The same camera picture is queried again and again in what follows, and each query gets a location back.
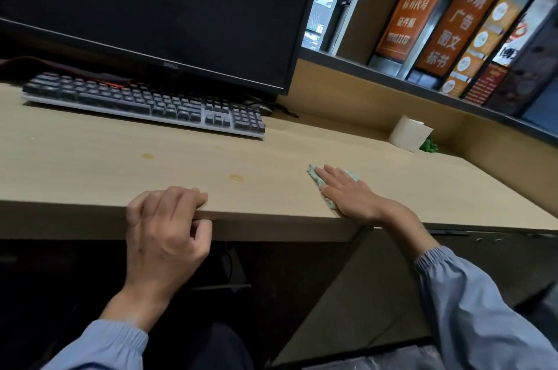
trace dell logo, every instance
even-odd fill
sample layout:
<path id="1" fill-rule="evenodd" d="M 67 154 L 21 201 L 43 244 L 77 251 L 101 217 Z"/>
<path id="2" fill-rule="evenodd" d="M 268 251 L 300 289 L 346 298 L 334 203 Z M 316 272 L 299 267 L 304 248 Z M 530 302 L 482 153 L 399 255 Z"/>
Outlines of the dell logo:
<path id="1" fill-rule="evenodd" d="M 178 70 L 178 64 L 169 63 L 168 61 L 163 62 L 163 67 L 168 67 L 169 69 Z"/>

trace blue sleeve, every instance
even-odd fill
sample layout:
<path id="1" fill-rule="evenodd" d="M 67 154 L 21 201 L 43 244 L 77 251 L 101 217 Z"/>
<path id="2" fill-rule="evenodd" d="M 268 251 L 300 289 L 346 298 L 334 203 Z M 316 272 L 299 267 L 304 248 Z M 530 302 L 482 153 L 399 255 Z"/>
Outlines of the blue sleeve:
<path id="1" fill-rule="evenodd" d="M 43 370 L 141 370 L 147 333 L 123 321 L 95 320 Z"/>
<path id="2" fill-rule="evenodd" d="M 489 275 L 449 248 L 415 261 L 422 307 L 448 370 L 558 369 L 558 352 Z"/>

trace keyboard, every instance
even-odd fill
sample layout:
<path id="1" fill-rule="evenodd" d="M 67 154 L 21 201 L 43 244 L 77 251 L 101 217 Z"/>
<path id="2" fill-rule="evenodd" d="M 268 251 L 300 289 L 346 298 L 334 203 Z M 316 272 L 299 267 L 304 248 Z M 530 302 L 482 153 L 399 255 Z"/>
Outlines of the keyboard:
<path id="1" fill-rule="evenodd" d="M 250 106 L 150 85 L 117 87 L 79 77 L 44 72 L 23 86 L 34 103 L 71 107 L 135 119 L 244 135 L 266 136 L 260 113 Z"/>

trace wooden desk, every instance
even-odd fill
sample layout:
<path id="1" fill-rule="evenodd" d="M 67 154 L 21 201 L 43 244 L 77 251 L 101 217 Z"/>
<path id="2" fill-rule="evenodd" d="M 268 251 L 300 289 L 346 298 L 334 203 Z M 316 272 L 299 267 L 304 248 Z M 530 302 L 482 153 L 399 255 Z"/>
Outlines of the wooden desk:
<path id="1" fill-rule="evenodd" d="M 216 221 L 217 239 L 347 240 L 356 225 L 328 209 L 306 173 L 325 162 L 429 227 L 558 230 L 558 219 L 453 155 L 275 118 L 258 141 L 26 106 L 20 94 L 0 84 L 2 238 L 123 238 L 132 198 L 182 185 L 209 193 L 199 217 Z"/>

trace black monitor screen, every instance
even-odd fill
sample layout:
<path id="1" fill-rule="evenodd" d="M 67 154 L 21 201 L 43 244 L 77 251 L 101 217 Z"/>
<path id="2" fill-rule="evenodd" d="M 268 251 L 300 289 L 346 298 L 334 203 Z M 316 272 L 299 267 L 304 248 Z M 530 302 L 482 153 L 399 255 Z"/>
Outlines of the black monitor screen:
<path id="1" fill-rule="evenodd" d="M 285 93 L 309 1 L 0 0 L 0 18 L 51 31 L 44 35 L 70 35 L 62 37 L 68 42 L 93 41 L 97 49 L 116 47 L 113 52 Z"/>

